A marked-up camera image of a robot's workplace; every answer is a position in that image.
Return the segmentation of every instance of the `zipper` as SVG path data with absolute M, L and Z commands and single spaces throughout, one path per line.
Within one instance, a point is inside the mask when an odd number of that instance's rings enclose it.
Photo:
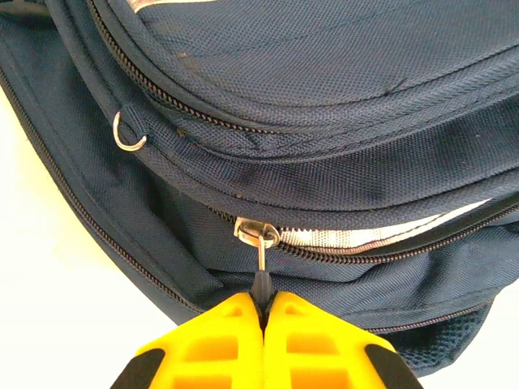
M 132 60 L 129 59 L 129 57 L 124 53 L 124 51 L 122 51 L 121 46 L 118 45 L 118 43 L 115 41 L 114 37 L 110 33 L 109 29 L 106 27 L 105 22 L 103 22 L 101 14 L 97 9 L 94 0 L 88 0 L 88 6 L 92 13 L 94 24 L 96 25 L 102 40 L 105 42 L 106 47 L 108 48 L 114 59 L 117 61 L 119 66 L 135 83 L 137 83 L 144 91 L 146 91 L 147 94 L 149 94 L 159 104 L 164 105 L 168 109 L 177 109 L 199 120 L 203 120 L 205 122 L 215 124 L 217 126 L 223 126 L 231 130 L 253 132 L 256 134 L 277 134 L 277 132 L 275 131 L 259 130 L 248 126 L 240 126 L 239 124 L 234 124 L 231 122 L 227 122 L 225 120 L 221 120 L 219 118 L 215 118 L 211 115 L 207 115 L 206 113 L 200 112 L 198 109 L 194 109 L 189 105 L 182 103 L 175 97 L 171 96 L 168 92 L 166 92 L 164 89 L 162 89 L 152 80 L 150 80 L 150 78 L 147 77 L 132 62 Z
M 58 167 L 55 159 L 52 157 L 49 149 L 45 146 L 43 139 L 37 133 L 34 124 L 32 123 L 30 117 L 25 112 L 24 107 L 21 105 L 18 97 L 16 96 L 14 90 L 9 84 L 7 77 L 3 73 L 2 69 L 0 69 L 0 86 L 2 86 L 3 91 L 6 93 L 7 99 L 11 103 L 13 110 L 18 117 L 20 124 L 22 125 L 25 134 L 31 141 L 37 155 L 40 157 L 43 165 L 49 171 L 52 176 L 54 182 L 56 183 L 58 189 L 63 194 L 63 196 L 67 199 L 67 202 L 74 209 L 75 214 L 78 218 L 83 222 L 84 225 L 87 226 L 88 229 L 93 231 L 108 247 L 110 247 L 126 264 L 130 265 L 137 273 L 139 273 L 144 279 L 153 284 L 157 289 L 161 292 L 165 293 L 168 297 L 175 300 L 178 304 L 185 306 L 187 309 L 193 311 L 196 314 L 201 314 L 204 310 L 199 307 L 193 305 L 180 294 L 175 292 L 173 289 L 169 288 L 167 285 L 163 284 L 160 280 L 158 280 L 154 275 L 152 275 L 145 267 L 143 267 L 134 257 L 128 254 L 88 213 L 88 211 L 83 207 L 83 204 L 79 201 L 74 191 L 71 189 L 70 185 L 63 177 L 62 171 Z M 515 206 L 513 211 L 508 210 L 506 214 L 514 212 L 515 209 L 519 208 L 519 206 Z M 266 245 L 265 248 L 275 247 L 275 246 L 283 246 L 281 242 L 278 241 L 279 234 L 277 229 L 273 228 L 271 224 L 268 223 L 258 223 L 251 222 L 251 220 L 239 218 L 240 221 L 237 223 L 237 218 L 230 216 L 228 214 L 224 214 L 222 212 L 215 213 L 220 214 L 222 218 L 227 219 L 229 222 L 233 222 L 236 224 L 235 234 L 239 235 L 239 231 L 244 231 L 254 234 L 254 231 L 259 229 L 260 234 L 263 236 L 269 237 L 272 242 L 269 245 Z M 491 221 L 487 223 L 491 223 L 497 220 L 496 216 L 491 218 Z M 491 304 L 492 300 L 487 300 L 481 304 L 477 304 L 476 306 L 472 306 L 466 310 L 460 310 L 453 314 L 446 314 L 443 316 L 439 316 L 438 318 L 432 318 L 429 320 L 424 320 L 422 322 L 417 322 L 414 324 L 406 324 L 402 326 L 394 326 L 394 327 L 377 327 L 377 328 L 367 328 L 366 331 L 369 331 L 373 334 L 380 334 L 386 332 L 395 332 L 395 331 L 405 331 L 411 330 L 419 327 L 429 326 L 435 323 L 442 322 L 444 320 L 449 320 L 452 318 L 457 318 L 464 314 L 469 314 L 471 312 L 475 312 L 476 310 L 480 310 L 483 307 Z
M 212 212 L 217 214 L 220 218 L 227 221 L 230 224 L 235 224 L 234 228 L 238 227 L 238 224 L 243 223 L 244 220 L 248 220 L 242 217 L 236 218 L 228 213 L 218 211 L 214 208 L 209 208 Z M 454 233 L 450 237 L 446 237 L 437 242 L 430 243 L 428 245 L 405 250 L 397 254 L 382 254 L 382 255 L 341 255 L 341 254 L 325 254 L 325 253 L 317 253 L 310 250 L 305 250 L 301 247 L 292 246 L 284 242 L 279 242 L 275 245 L 275 248 L 278 250 L 283 250 L 284 252 L 292 255 L 296 255 L 302 259 L 307 259 L 311 261 L 316 261 L 320 263 L 332 263 L 338 265 L 359 265 L 359 264 L 378 264 L 378 263 L 391 263 L 395 261 L 399 261 L 402 259 L 407 259 L 410 257 L 414 257 L 415 255 L 425 254 L 431 252 L 433 250 L 438 250 L 442 247 L 450 245 L 451 243 L 457 242 L 464 237 L 469 236 L 472 233 L 478 232 L 480 229 L 486 227 L 489 224 L 496 222 L 503 217 L 506 217 L 516 211 L 519 211 L 519 203 L 512 205 L 504 209 L 501 212 L 496 213 L 493 216 L 486 218 L 478 222 L 477 224 L 472 225 L 471 227 L 464 229 L 458 233 Z M 249 220 L 251 223 L 259 223 L 253 220 Z M 263 223 L 268 226 L 269 229 L 274 229 L 279 234 L 280 231 L 289 231 L 289 232 L 297 232 L 298 229 L 291 229 L 286 227 L 275 227 L 269 223 Z
M 422 322 L 417 322 L 413 324 L 405 324 L 403 326 L 394 326 L 394 327 L 377 327 L 377 328 L 367 328 L 366 331 L 371 332 L 372 334 L 383 334 L 389 332 L 398 332 L 398 331 L 407 331 L 413 330 L 420 327 L 430 326 L 432 324 L 437 324 L 439 322 L 443 322 L 445 320 L 450 320 L 452 318 L 459 318 L 465 314 L 471 314 L 476 310 L 481 310 L 485 306 L 489 306 L 492 303 L 492 299 L 486 300 L 482 303 L 477 304 L 476 306 L 471 306 L 466 310 L 458 310 L 452 314 L 444 314 L 443 316 L 439 316 L 437 318 L 431 318 L 429 320 L 423 320 Z
M 243 243 L 259 249 L 259 270 L 266 271 L 264 257 L 265 250 L 271 247 L 276 247 L 280 244 L 280 235 L 277 229 L 269 223 L 238 217 L 236 218 L 236 222 L 234 224 L 234 236 Z M 372 334 L 383 334 L 388 332 L 413 330 L 415 328 L 430 326 L 432 324 L 475 312 L 476 310 L 480 310 L 491 303 L 492 299 L 488 299 L 475 306 L 471 306 L 470 308 L 458 310 L 457 312 L 451 314 L 444 314 L 442 316 L 438 316 L 437 318 L 430 318 L 421 322 L 404 324 L 401 326 L 366 328 L 366 331 L 369 331 Z
M 109 29 L 106 27 L 99 10 L 97 9 L 94 0 L 88 0 L 88 5 L 90 11 L 92 13 L 92 18 L 94 20 L 94 24 L 99 31 L 101 38 L 105 42 L 106 47 L 118 62 L 119 66 L 127 73 L 127 75 L 136 82 L 147 94 L 149 94 L 154 100 L 158 103 L 164 105 L 167 108 L 174 108 L 184 113 L 191 115 L 194 118 L 198 118 L 205 122 L 209 122 L 211 124 L 217 126 L 223 126 L 228 129 L 240 130 L 258 134 L 276 134 L 274 131 L 266 131 L 266 130 L 258 130 L 255 128 L 240 126 L 231 122 L 223 121 L 221 119 L 212 117 L 207 115 L 206 113 L 200 112 L 197 109 L 190 107 L 187 104 L 182 103 L 180 100 L 177 100 L 175 97 L 171 96 L 164 89 L 159 87 L 156 83 L 150 80 L 139 68 L 129 59 L 129 57 L 124 53 L 122 48 L 118 45 L 112 34 L 109 32 Z M 340 254 L 323 254 L 316 253 L 314 251 L 309 251 L 302 249 L 297 246 L 288 245 L 284 242 L 280 242 L 277 245 L 279 250 L 283 250 L 287 253 L 297 255 L 303 259 L 315 260 L 322 263 L 335 263 L 335 264 L 376 264 L 376 263 L 390 263 L 401 259 L 407 259 L 409 257 L 424 254 L 433 250 L 437 250 L 441 247 L 449 245 L 450 243 L 456 242 L 471 233 L 475 233 L 478 230 L 482 229 L 486 225 L 493 223 L 494 221 L 505 217 L 506 215 L 513 213 L 519 210 L 519 204 L 514 207 L 511 207 L 500 214 L 493 216 L 483 222 L 480 222 L 469 229 L 457 233 L 451 237 L 445 238 L 439 242 L 432 243 L 430 245 L 426 245 L 419 249 L 407 250 L 401 252 L 399 254 L 389 254 L 389 255 L 375 255 L 375 256 L 367 256 L 367 255 L 340 255 Z M 229 221 L 230 223 L 236 223 L 236 217 L 225 214 L 224 212 L 214 211 L 217 215 L 222 217 L 223 219 Z M 275 228 L 278 231 L 292 231 L 294 232 L 296 229 L 286 229 L 286 228 Z
M 62 192 L 67 202 L 74 209 L 75 214 L 87 226 L 88 229 L 93 231 L 99 239 L 101 239 L 110 249 L 112 249 L 126 264 L 130 265 L 137 273 L 152 283 L 157 289 L 168 295 L 168 297 L 175 300 L 177 303 L 185 306 L 194 313 L 202 313 L 199 307 L 193 305 L 176 291 L 172 290 L 162 282 L 160 282 L 152 273 L 150 273 L 145 267 L 143 267 L 137 260 L 128 254 L 88 213 L 83 207 L 83 204 L 79 201 L 70 185 L 63 177 L 62 171 L 58 167 L 55 159 L 52 157 L 49 149 L 45 146 L 43 139 L 37 133 L 34 124 L 30 117 L 25 112 L 24 107 L 18 100 L 15 91 L 9 84 L 6 75 L 0 69 L 0 85 L 3 91 L 6 93 L 7 99 L 11 103 L 16 116 L 18 117 L 20 124 L 22 125 L 25 134 L 31 141 L 37 155 L 40 157 L 43 165 L 47 168 L 54 182 L 58 186 L 58 189 Z

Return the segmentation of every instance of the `d-ring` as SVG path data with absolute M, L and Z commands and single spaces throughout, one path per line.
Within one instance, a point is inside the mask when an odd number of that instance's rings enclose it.
M 118 111 L 115 114 L 113 129 L 114 129 L 115 143 L 119 146 L 119 148 L 121 148 L 125 152 L 136 152 L 136 151 L 140 150 L 141 148 L 143 148 L 143 146 L 146 144 L 146 141 L 148 140 L 147 135 L 143 136 L 139 142 L 137 142 L 136 144 L 133 144 L 133 145 L 124 144 L 123 142 L 121 142 L 121 139 L 119 138 L 119 122 L 120 121 L 121 121 L 121 111 Z

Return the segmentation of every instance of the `zipper slider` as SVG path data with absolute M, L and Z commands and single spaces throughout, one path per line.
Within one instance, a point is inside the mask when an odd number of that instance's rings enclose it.
M 236 219 L 234 236 L 240 241 L 258 248 L 258 268 L 251 288 L 251 297 L 258 308 L 259 326 L 264 332 L 267 327 L 268 314 L 276 290 L 272 278 L 266 270 L 265 249 L 276 246 L 280 241 L 276 228 L 269 223 L 248 220 L 243 217 Z
M 280 235 L 272 224 L 238 217 L 234 224 L 234 236 L 240 241 L 258 248 L 258 267 L 265 270 L 265 249 L 277 246 Z

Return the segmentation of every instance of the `navy blue backpack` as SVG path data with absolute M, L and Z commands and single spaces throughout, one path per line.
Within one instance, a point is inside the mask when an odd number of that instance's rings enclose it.
M 519 276 L 517 0 L 0 0 L 0 83 L 176 323 L 280 290 L 452 363 Z

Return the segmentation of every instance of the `white background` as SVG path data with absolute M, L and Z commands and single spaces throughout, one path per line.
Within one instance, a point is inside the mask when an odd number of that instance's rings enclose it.
M 77 221 L 1 91 L 0 128 L 0 388 L 108 388 L 174 324 Z M 518 301 L 515 283 L 465 354 L 423 386 L 519 387 Z

